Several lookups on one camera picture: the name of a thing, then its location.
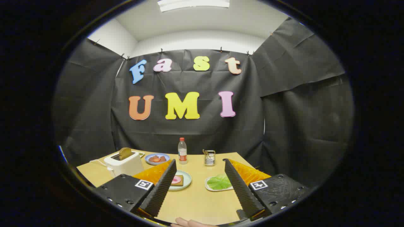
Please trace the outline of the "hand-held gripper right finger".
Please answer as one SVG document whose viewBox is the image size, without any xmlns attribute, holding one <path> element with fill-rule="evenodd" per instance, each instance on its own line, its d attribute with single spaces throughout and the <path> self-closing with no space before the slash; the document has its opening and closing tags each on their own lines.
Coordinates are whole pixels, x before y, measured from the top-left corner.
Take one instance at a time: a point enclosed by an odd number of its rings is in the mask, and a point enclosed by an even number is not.
<svg viewBox="0 0 404 227">
<path fill-rule="evenodd" d="M 309 187 L 285 174 L 270 176 L 231 159 L 223 159 L 225 173 L 244 214 L 251 221 L 284 210 L 309 194 Z"/>
</svg>

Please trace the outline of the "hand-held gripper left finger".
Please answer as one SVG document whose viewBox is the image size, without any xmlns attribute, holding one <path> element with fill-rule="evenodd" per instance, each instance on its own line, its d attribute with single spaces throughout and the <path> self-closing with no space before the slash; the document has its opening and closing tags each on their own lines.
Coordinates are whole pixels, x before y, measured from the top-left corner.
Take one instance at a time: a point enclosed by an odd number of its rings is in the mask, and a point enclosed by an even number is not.
<svg viewBox="0 0 404 227">
<path fill-rule="evenodd" d="M 176 161 L 168 160 L 134 176 L 120 174 L 95 188 L 95 192 L 118 208 L 142 217 L 157 217 L 176 175 Z"/>
</svg>

